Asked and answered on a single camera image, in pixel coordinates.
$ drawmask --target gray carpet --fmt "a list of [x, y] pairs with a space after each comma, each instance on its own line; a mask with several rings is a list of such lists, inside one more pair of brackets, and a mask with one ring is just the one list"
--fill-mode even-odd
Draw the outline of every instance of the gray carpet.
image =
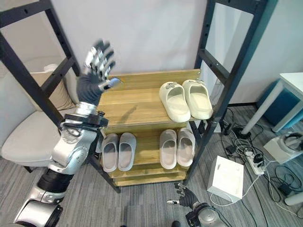
[[[235, 120], [239, 124], [246, 124], [255, 112], [252, 106], [232, 107]], [[231, 120], [228, 112], [226, 121]], [[263, 118], [258, 122], [264, 127], [264, 132], [254, 140], [256, 147], [263, 149], [263, 145], [276, 135], [288, 131], [303, 130], [303, 123], [296, 124], [289, 130], [282, 130], [274, 134], [270, 125]], [[252, 129], [252, 136], [260, 131], [258, 126]], [[196, 168], [188, 187], [197, 194], [201, 202], [212, 204], [206, 191], [209, 171], [213, 159], [224, 156], [224, 150], [218, 134], [213, 135], [206, 151], [201, 157], [199, 166]], [[303, 156], [295, 159], [303, 166]], [[269, 173], [274, 174], [276, 163], [268, 166]], [[303, 170], [294, 162], [285, 164], [290, 167], [301, 179]], [[37, 168], [29, 174], [23, 167], [4, 159], [0, 160], [0, 223], [11, 222], [18, 209], [22, 205], [31, 186], [37, 182], [43, 173], [43, 168]], [[248, 173], [244, 170], [244, 191], [247, 190], [251, 181]], [[302, 227], [303, 219], [280, 209], [273, 201], [267, 191], [267, 182], [263, 177], [255, 183], [257, 193], [270, 227]], [[155, 183], [138, 186], [122, 187], [121, 194], [117, 194], [106, 183], [105, 180], [89, 165], [83, 166], [75, 175], [69, 186], [67, 195], [61, 205], [64, 208], [59, 227], [170, 227], [173, 220], [179, 220], [183, 227], [187, 226], [185, 215], [189, 208], [170, 206], [166, 204], [167, 199], [177, 198], [173, 183]], [[214, 198], [217, 203], [224, 204], [226, 201]], [[247, 207], [254, 215], [257, 226], [265, 227], [265, 219], [256, 197], [251, 188], [248, 195], [243, 199]], [[297, 212], [301, 205], [287, 207], [283, 202], [281, 206]], [[253, 227], [254, 222], [250, 214], [245, 210], [243, 204], [238, 202], [228, 207], [217, 207], [228, 219], [233, 227]]]

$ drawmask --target black metal frame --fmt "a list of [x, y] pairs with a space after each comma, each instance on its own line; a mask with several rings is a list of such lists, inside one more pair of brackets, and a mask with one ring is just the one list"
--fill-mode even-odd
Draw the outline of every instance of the black metal frame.
[[[235, 64], [230, 73], [225, 69], [222, 64], [220, 64], [215, 59], [214, 56], [212, 56], [205, 49], [216, 3], [239, 9], [244, 12], [248, 12], [254, 16], [243, 41], [243, 44], [241, 46], [240, 52], [235, 61]], [[195, 123], [190, 122], [190, 126], [194, 132], [198, 148], [195, 153], [193, 164], [190, 166], [187, 172], [187, 177], [184, 180], [184, 183], [187, 183], [189, 181], [195, 168], [197, 167], [200, 157], [204, 152], [212, 134], [214, 133], [218, 122], [224, 116], [228, 103], [232, 98], [232, 95], [236, 90], [240, 79], [242, 78], [245, 69], [247, 68], [248, 63], [251, 60], [252, 55], [256, 50], [257, 45], [263, 35], [263, 32], [265, 30], [264, 27], [260, 29], [261, 32], [256, 33], [256, 30], [258, 28], [266, 5], [267, 0], [208, 0], [207, 2], [202, 33], [199, 41], [199, 48], [196, 56], [195, 69], [199, 69], [201, 67], [202, 61], [204, 61], [207, 66], [213, 71], [216, 77], [222, 82], [222, 84], [224, 85], [224, 89], [221, 93], [218, 103], [214, 107], [213, 116], [209, 120], [207, 120], [207, 127], [205, 131], [203, 131], [203, 121], [200, 122], [198, 129], [196, 128]]]
[[[248, 29], [247, 35], [244, 39], [236, 62], [229, 73], [223, 65], [221, 65], [214, 56], [212, 56], [206, 49], [206, 42], [214, 14], [215, 4], [223, 4], [235, 9], [239, 9], [248, 13], [253, 14], [252, 23]], [[203, 121], [200, 122], [197, 128], [194, 122], [190, 122], [190, 126], [193, 130], [194, 136], [198, 143], [198, 149], [194, 157], [193, 164], [187, 172], [187, 177], [184, 183], [187, 183], [192, 176], [194, 169], [198, 165], [199, 159], [205, 150], [217, 123], [221, 120], [224, 115], [228, 103], [244, 74], [245, 69], [248, 66], [249, 61], [261, 39], [261, 36], [265, 28], [261, 29], [261, 32], [256, 33], [257, 27], [263, 15], [267, 4], [267, 0], [208, 0], [205, 18], [203, 22], [203, 29], [200, 36], [199, 48], [197, 51], [195, 69], [201, 67], [202, 61], [208, 65], [208, 67], [214, 72], [217, 78], [224, 85], [224, 89], [220, 96], [217, 105], [214, 108], [214, 114], [211, 119], [207, 120], [207, 127]], [[66, 58], [53, 72], [53, 74], [47, 79], [47, 81], [39, 87], [35, 80], [31, 77], [21, 60], [15, 54], [13, 49], [10, 47], [8, 42], [5, 40], [2, 34], [0, 34], [1, 44], [1, 60], [22, 87], [29, 93], [29, 95], [37, 102], [41, 109], [47, 114], [47, 116], [60, 127], [60, 123], [63, 117], [57, 111], [55, 106], [49, 101], [48, 97], [54, 91], [56, 86], [59, 84], [61, 79], [64, 77], [70, 67], [73, 68], [75, 74], [80, 74], [80, 68], [78, 63], [75, 61], [74, 54], [71, 47], [66, 39], [63, 29], [60, 25], [59, 19], [52, 7], [50, 0], [40, 0], [31, 4], [27, 4], [18, 8], [13, 8], [0, 13], [0, 28], [12, 24], [16, 21], [27, 18], [36, 13], [45, 11], [46, 15], [53, 27], [53, 30], [59, 40], [59, 43], [64, 50]], [[104, 179], [114, 188], [116, 192], [120, 192], [120, 188], [115, 185], [113, 180], [105, 173], [102, 169], [101, 164], [95, 159], [93, 155], [89, 156], [89, 162], [93, 167], [104, 177]]]
[[[0, 28], [8, 26], [12, 23], [30, 17], [34, 14], [45, 11], [47, 18], [54, 30], [54, 33], [66, 55], [66, 58], [60, 63], [55, 71], [49, 76], [44, 84], [39, 87], [33, 77], [30, 75], [22, 61], [16, 55], [11, 48], [5, 37], [0, 33], [0, 54], [1, 61], [16, 78], [20, 85], [28, 92], [28, 94], [34, 99], [34, 101], [40, 106], [45, 114], [53, 121], [53, 123], [60, 128], [60, 124], [63, 121], [62, 115], [55, 108], [52, 102], [49, 100], [49, 96], [53, 93], [60, 81], [63, 79], [67, 71], [72, 68], [76, 76], [80, 75], [79, 64], [75, 60], [74, 53], [71, 46], [66, 39], [64, 31], [60, 25], [60, 21], [56, 15], [53, 5], [50, 0], [40, 0], [38, 2], [30, 3], [17, 8], [12, 8], [3, 12], [0, 12]], [[95, 147], [98, 138], [102, 136], [100, 133], [91, 147]], [[89, 163], [102, 175], [102, 177], [113, 187], [113, 189], [120, 193], [120, 188], [116, 186], [113, 179], [109, 177], [102, 169], [101, 164], [96, 160], [93, 154], [88, 157]]]

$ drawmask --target white desk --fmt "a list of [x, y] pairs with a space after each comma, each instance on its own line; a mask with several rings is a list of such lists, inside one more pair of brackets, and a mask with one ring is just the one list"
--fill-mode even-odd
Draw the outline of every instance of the white desk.
[[253, 115], [252, 119], [248, 122], [245, 128], [242, 130], [242, 134], [246, 135], [251, 128], [257, 123], [257, 121], [262, 117], [265, 111], [270, 107], [270, 105], [275, 101], [279, 94], [284, 88], [287, 88], [295, 96], [297, 96], [300, 101], [294, 108], [272, 129], [274, 132], [278, 132], [283, 128], [294, 116], [296, 116], [303, 109], [303, 72], [296, 73], [281, 73], [281, 80], [276, 84], [274, 89], [270, 92], [268, 97], [265, 99], [263, 104], [259, 107], [256, 113]]

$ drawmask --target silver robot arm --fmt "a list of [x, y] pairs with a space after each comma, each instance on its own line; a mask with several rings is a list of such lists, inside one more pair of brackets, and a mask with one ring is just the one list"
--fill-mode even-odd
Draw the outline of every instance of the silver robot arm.
[[120, 82], [117, 78], [107, 78], [115, 65], [109, 60], [113, 53], [109, 43], [102, 40], [89, 51], [77, 84], [80, 103], [74, 114], [65, 115], [48, 169], [31, 189], [14, 226], [54, 227], [59, 221], [63, 210], [59, 203], [70, 180], [87, 158], [97, 130], [108, 124], [104, 113], [98, 113], [97, 105], [101, 94]]

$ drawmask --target slide sandal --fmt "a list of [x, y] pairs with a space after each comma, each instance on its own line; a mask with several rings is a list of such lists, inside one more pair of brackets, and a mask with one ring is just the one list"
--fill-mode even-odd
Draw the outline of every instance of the slide sandal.
[[125, 132], [120, 137], [118, 162], [120, 171], [128, 171], [133, 167], [136, 145], [137, 139], [133, 134]]
[[159, 90], [159, 97], [167, 115], [175, 122], [187, 122], [190, 111], [185, 101], [184, 88], [176, 82], [167, 82]]
[[182, 86], [191, 115], [201, 120], [209, 119], [213, 114], [213, 108], [204, 82], [188, 79]]
[[193, 163], [195, 142], [193, 133], [187, 128], [178, 131], [177, 162], [180, 166], [188, 167]]
[[165, 169], [173, 169], [177, 164], [177, 134], [172, 129], [160, 135], [160, 163]]
[[118, 143], [117, 134], [108, 134], [102, 141], [102, 166], [107, 173], [113, 172], [118, 166]]

